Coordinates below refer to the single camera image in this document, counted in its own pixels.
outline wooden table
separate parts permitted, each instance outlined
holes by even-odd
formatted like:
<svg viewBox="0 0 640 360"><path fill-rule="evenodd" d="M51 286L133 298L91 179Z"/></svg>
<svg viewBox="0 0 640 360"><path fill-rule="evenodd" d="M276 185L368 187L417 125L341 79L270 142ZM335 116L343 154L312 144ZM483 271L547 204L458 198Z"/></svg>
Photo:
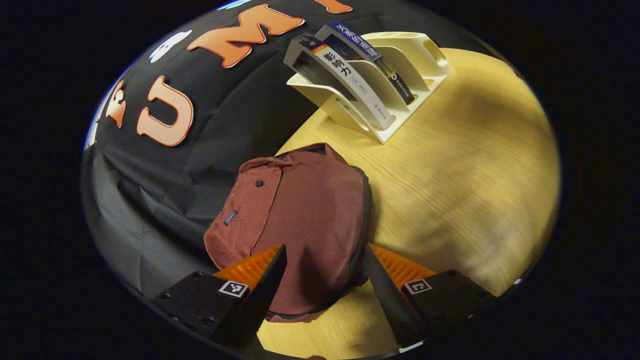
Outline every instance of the wooden table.
<svg viewBox="0 0 640 360"><path fill-rule="evenodd" d="M369 176L371 236L436 272L458 269L502 294L555 221L559 155L545 114L504 62L442 49L454 72L382 145L317 111L280 149L329 143ZM351 359L397 350L371 284L311 323L264 322L266 350Z"/></svg>

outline book holder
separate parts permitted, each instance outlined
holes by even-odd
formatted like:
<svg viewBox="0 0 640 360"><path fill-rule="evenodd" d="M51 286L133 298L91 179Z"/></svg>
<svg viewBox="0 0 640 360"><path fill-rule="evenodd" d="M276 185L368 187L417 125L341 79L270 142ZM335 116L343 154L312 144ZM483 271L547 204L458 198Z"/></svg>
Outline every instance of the book holder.
<svg viewBox="0 0 640 360"><path fill-rule="evenodd" d="M385 143L453 71L436 44L425 34L383 32L362 35L400 74L414 100L405 104L382 70L365 60L348 63L364 78L394 118L387 129L377 129L338 90L310 83L300 74L287 81L336 123Z"/></svg>

